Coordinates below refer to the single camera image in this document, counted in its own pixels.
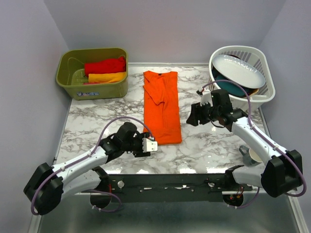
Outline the orange t shirt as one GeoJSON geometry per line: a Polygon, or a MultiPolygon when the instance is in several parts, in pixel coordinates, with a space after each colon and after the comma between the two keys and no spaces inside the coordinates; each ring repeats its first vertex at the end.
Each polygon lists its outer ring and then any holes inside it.
{"type": "Polygon", "coordinates": [[[145,71],[143,75],[145,125],[159,145],[180,144],[178,73],[145,71]]]}

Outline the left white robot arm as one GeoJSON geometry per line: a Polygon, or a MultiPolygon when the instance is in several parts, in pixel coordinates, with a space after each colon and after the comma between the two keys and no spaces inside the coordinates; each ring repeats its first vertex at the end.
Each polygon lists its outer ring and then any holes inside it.
{"type": "Polygon", "coordinates": [[[31,202],[31,213],[45,215],[69,195],[90,190],[102,192],[108,180],[101,165],[124,153],[147,157],[157,151],[158,144],[151,131],[139,133],[135,124],[123,123],[116,133],[99,137],[94,147],[66,162],[53,166],[40,164],[23,189],[31,202]]]}

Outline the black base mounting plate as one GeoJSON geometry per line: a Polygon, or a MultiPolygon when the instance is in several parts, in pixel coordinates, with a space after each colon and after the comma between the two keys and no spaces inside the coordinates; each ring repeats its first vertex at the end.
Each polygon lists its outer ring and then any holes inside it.
{"type": "Polygon", "coordinates": [[[237,184],[225,173],[206,174],[107,174],[101,167],[93,171],[100,183],[90,203],[106,207],[111,202],[187,202],[228,201],[241,205],[243,193],[251,191],[248,185],[237,184]]]}

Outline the white oval plate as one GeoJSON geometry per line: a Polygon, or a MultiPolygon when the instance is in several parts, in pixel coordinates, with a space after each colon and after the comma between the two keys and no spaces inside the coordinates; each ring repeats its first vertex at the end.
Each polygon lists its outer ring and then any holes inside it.
{"type": "Polygon", "coordinates": [[[265,85],[265,77],[249,63],[230,56],[220,54],[212,59],[215,69],[227,79],[240,86],[257,89],[265,85]]]}

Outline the brown wooden dish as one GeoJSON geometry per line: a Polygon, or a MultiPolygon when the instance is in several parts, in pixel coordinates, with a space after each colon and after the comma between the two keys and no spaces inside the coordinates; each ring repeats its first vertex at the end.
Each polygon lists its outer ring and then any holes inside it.
{"type": "Polygon", "coordinates": [[[249,89],[249,91],[247,92],[247,95],[250,97],[250,96],[256,95],[258,92],[259,92],[259,88],[249,89]]]}

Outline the grey white mug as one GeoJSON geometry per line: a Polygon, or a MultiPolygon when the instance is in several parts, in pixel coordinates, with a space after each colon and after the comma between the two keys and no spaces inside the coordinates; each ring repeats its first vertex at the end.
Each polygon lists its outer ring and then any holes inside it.
{"type": "Polygon", "coordinates": [[[239,147],[239,151],[242,154],[242,161],[245,166],[256,166],[262,163],[260,157],[251,148],[242,145],[239,147]]]}

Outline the yellow rolled t shirt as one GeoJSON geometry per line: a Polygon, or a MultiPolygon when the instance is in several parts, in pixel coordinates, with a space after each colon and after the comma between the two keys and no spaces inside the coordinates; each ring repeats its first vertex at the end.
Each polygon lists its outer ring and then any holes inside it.
{"type": "Polygon", "coordinates": [[[89,83],[117,83],[126,77],[126,72],[107,73],[107,74],[89,74],[89,83]]]}

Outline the red rolled t shirt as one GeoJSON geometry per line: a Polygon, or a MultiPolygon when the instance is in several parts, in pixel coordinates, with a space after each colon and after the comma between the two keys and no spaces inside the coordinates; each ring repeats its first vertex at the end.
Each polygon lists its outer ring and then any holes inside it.
{"type": "Polygon", "coordinates": [[[86,76],[89,74],[119,73],[126,71],[126,65],[125,57],[121,56],[94,63],[85,63],[84,71],[86,76]]]}

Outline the white plastic basket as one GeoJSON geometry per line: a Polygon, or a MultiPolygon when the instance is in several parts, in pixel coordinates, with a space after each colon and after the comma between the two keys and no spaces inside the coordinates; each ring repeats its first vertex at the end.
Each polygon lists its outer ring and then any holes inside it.
{"type": "Polygon", "coordinates": [[[265,79],[264,85],[259,88],[257,93],[250,96],[252,111],[258,109],[264,103],[271,101],[275,97],[276,90],[266,57],[262,51],[249,46],[225,46],[217,49],[209,59],[209,82],[214,81],[216,78],[212,70],[214,69],[213,59],[218,55],[231,56],[235,59],[239,58],[263,75],[265,79]]]}

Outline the olive green plastic bin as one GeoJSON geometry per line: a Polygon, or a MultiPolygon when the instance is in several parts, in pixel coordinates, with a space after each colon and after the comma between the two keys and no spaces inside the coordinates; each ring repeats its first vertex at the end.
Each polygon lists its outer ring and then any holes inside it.
{"type": "Polygon", "coordinates": [[[112,58],[127,61],[127,56],[127,51],[121,48],[70,50],[60,59],[56,82],[75,100],[122,98],[128,90],[127,74],[116,83],[90,84],[85,74],[85,63],[112,58]]]}

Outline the aluminium rail frame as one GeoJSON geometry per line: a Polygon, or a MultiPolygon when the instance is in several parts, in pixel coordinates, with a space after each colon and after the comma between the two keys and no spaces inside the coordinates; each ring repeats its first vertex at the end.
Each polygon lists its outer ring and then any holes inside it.
{"type": "MultiPolygon", "coordinates": [[[[144,66],[129,68],[129,90],[121,99],[73,100],[59,145],[56,163],[70,160],[92,147],[111,119],[105,134],[117,130],[126,116],[143,118],[143,73],[178,73],[183,141],[162,146],[147,158],[125,154],[104,166],[108,174],[223,173],[242,163],[237,136],[207,124],[186,124],[190,105],[198,101],[197,87],[208,82],[208,66],[144,66]]],[[[34,217],[30,232],[38,233],[306,233],[308,227],[297,198],[272,198],[263,189],[243,193],[244,208],[222,202],[135,202],[101,213],[90,204],[89,193],[62,201],[44,216],[34,217]]]]}

